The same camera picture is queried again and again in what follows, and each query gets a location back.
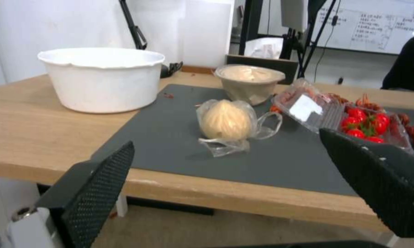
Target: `wooden table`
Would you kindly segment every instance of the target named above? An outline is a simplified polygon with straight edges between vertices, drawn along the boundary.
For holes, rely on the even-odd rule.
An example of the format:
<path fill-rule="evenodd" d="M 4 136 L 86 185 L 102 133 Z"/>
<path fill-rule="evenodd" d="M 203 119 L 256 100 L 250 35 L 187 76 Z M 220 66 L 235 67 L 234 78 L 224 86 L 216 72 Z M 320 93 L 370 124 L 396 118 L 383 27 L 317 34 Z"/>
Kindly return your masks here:
<path fill-rule="evenodd" d="M 211 75 L 179 72 L 169 83 L 220 87 Z M 414 93 L 317 85 L 324 92 L 355 100 L 364 92 L 385 106 L 414 109 Z M 282 91 L 286 86 L 278 86 Z M 89 159 L 137 111 L 78 113 L 60 105 L 49 77 L 43 75 L 0 87 L 0 176 L 54 184 L 71 165 Z M 363 199 L 289 188 L 131 169 L 128 196 L 244 213 L 317 221 L 343 226 L 388 229 Z"/>

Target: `white label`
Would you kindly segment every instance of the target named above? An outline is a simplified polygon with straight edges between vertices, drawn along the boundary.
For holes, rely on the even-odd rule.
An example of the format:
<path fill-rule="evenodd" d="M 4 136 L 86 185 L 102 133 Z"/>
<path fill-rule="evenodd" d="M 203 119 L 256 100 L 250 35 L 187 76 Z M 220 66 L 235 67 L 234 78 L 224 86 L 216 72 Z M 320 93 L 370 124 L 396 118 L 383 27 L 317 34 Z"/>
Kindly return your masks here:
<path fill-rule="evenodd" d="M 290 108 L 290 114 L 303 122 L 308 120 L 312 112 L 316 112 L 317 114 L 321 115 L 322 107 L 320 107 L 306 95 L 301 95 L 299 99 L 294 103 L 294 105 Z"/>

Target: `crawfish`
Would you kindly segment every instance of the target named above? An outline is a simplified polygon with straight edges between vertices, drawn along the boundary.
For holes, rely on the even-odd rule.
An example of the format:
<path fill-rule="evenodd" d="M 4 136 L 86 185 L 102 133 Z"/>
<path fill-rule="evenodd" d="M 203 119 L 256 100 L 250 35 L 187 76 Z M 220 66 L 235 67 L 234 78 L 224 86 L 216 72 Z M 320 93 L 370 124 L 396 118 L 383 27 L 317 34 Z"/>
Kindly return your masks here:
<path fill-rule="evenodd" d="M 363 96 L 359 99 L 357 99 L 357 101 L 355 101 L 355 105 L 357 107 L 362 107 L 362 108 L 366 108 L 369 110 L 374 110 L 374 111 L 379 111 L 382 112 L 383 108 L 380 107 L 378 104 L 376 103 L 372 103 L 369 101 L 368 98 L 368 94 L 364 93 Z"/>

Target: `table leg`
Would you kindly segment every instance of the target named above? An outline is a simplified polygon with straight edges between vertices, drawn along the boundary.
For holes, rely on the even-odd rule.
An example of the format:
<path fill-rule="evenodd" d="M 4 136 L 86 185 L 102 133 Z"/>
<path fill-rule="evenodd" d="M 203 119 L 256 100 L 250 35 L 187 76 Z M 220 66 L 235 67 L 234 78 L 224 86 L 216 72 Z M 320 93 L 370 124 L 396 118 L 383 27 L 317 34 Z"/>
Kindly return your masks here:
<path fill-rule="evenodd" d="M 127 197 L 125 195 L 120 194 L 117 200 L 117 214 L 119 217 L 124 217 L 127 214 L 128 206 L 127 206 Z"/>

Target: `plastic bag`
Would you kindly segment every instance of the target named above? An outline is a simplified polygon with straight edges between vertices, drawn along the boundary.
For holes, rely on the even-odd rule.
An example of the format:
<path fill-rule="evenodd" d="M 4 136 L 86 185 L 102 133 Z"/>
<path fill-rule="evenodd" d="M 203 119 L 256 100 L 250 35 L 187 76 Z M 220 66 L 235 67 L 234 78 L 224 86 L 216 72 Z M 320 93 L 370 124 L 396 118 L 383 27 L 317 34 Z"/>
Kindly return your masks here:
<path fill-rule="evenodd" d="M 198 117 L 199 127 L 202 125 L 202 119 L 204 115 L 213 108 L 219 101 L 218 100 L 208 100 L 204 102 L 197 110 L 196 114 Z M 275 135 L 281 125 L 282 125 L 282 116 L 279 113 L 268 112 L 262 115 L 260 118 L 257 118 L 256 112 L 250 104 L 243 101 L 234 101 L 231 102 L 235 107 L 243 110 L 248 114 L 251 122 L 250 133 L 247 138 L 255 138 L 258 140 L 263 140 Z M 263 123 L 269 116 L 275 116 L 278 123 L 276 128 L 273 130 L 269 127 L 264 127 Z M 213 157 L 221 157 L 227 154 L 232 154 L 235 152 L 250 150 L 250 143 L 247 139 L 242 140 L 227 140 L 224 138 L 214 138 L 214 139 L 205 139 L 199 138 L 199 143 L 205 145 L 213 154 Z"/>

